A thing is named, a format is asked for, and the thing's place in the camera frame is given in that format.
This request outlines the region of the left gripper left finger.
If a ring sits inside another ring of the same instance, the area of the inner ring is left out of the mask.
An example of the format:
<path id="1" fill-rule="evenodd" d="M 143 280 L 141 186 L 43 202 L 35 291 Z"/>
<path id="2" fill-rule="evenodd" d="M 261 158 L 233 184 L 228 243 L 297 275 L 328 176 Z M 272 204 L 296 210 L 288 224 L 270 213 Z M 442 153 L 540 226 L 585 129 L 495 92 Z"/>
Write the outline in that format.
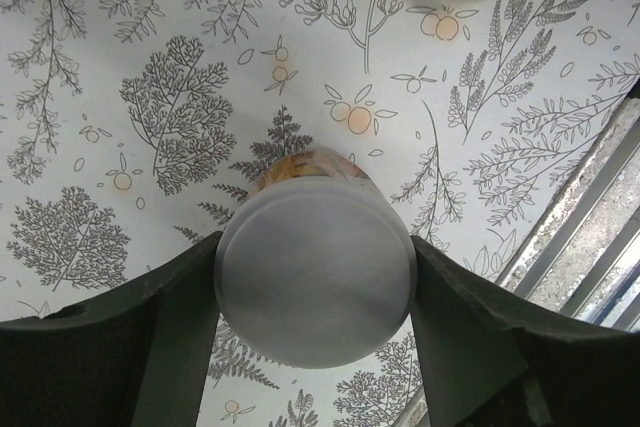
<path id="1" fill-rule="evenodd" d="M 49 316 L 2 322 L 2 425 L 196 425 L 220 238 Z"/>

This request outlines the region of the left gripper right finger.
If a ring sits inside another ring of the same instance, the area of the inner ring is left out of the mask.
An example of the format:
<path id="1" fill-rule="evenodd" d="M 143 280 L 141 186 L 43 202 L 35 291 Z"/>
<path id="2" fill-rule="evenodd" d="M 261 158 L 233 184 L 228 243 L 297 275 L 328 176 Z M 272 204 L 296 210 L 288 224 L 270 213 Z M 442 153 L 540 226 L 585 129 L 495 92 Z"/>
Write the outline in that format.
<path id="1" fill-rule="evenodd" d="M 433 426 L 636 426 L 639 336 L 530 303 L 413 240 Z"/>

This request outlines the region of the short orange can white lid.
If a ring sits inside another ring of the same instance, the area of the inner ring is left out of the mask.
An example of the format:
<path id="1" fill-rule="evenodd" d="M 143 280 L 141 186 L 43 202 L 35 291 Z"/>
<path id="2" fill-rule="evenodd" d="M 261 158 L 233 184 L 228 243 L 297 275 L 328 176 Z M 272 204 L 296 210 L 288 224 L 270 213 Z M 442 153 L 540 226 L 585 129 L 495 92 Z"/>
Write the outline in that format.
<path id="1" fill-rule="evenodd" d="M 327 148 L 285 156 L 227 223 L 213 267 L 231 329 L 282 364 L 358 361 L 405 323 L 416 254 L 372 179 Z"/>

